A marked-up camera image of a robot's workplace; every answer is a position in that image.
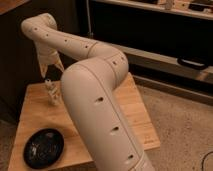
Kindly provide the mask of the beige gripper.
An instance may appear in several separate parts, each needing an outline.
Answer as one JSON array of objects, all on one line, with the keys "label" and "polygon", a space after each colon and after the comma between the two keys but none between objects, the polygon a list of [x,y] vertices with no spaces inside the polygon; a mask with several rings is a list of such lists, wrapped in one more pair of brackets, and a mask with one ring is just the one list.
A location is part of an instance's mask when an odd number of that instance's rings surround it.
[{"label": "beige gripper", "polygon": [[36,51],[42,78],[46,77],[48,65],[55,65],[61,72],[64,72],[64,66],[57,50],[45,44],[36,43]]}]

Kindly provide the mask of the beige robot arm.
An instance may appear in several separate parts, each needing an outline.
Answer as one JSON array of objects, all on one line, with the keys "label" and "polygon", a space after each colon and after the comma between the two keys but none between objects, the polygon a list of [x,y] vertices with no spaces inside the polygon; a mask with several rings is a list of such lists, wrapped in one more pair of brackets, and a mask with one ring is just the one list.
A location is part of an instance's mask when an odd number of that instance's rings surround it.
[{"label": "beige robot arm", "polygon": [[41,63],[58,63],[61,53],[76,60],[61,77],[67,112],[99,171],[155,171],[115,96],[126,78],[128,60],[119,49],[61,32],[52,15],[43,13],[21,23],[34,41]]}]

